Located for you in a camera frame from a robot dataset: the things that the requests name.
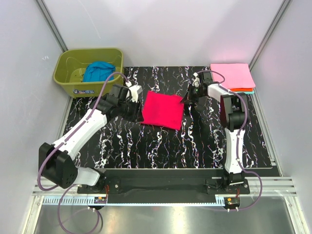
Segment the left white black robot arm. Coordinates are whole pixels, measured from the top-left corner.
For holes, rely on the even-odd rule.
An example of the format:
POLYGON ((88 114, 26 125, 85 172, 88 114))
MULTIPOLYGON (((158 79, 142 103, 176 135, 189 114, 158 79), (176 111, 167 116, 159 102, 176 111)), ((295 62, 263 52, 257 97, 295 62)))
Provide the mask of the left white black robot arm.
POLYGON ((38 187, 46 191, 41 177, 53 182, 55 187, 67 189, 72 185, 87 185, 94 193, 105 188, 101 173, 92 168, 76 166, 74 160, 90 138, 110 120, 121 117, 130 122, 142 122, 140 85, 113 85, 109 93, 98 97, 85 116, 53 144, 43 143, 39 148, 38 187))

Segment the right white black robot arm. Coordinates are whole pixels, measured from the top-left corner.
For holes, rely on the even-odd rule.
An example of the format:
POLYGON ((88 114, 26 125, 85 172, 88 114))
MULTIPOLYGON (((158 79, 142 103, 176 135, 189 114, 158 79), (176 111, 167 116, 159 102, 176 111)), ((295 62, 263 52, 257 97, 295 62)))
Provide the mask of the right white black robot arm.
POLYGON ((245 93, 236 93, 223 86, 225 77, 219 72, 202 70, 193 73, 192 83, 181 103, 194 104, 201 97, 210 97, 220 104, 220 122, 226 133, 226 159, 221 180, 215 189, 236 193, 244 186, 243 138, 249 120, 245 93))

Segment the magenta t shirt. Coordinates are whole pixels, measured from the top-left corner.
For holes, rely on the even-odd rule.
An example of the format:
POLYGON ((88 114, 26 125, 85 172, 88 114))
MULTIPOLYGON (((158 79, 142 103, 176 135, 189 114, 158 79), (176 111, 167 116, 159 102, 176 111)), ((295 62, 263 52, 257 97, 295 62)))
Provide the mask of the magenta t shirt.
POLYGON ((142 114, 141 124, 149 124, 180 130, 183 119, 184 104, 178 95, 165 95, 148 91, 142 114))

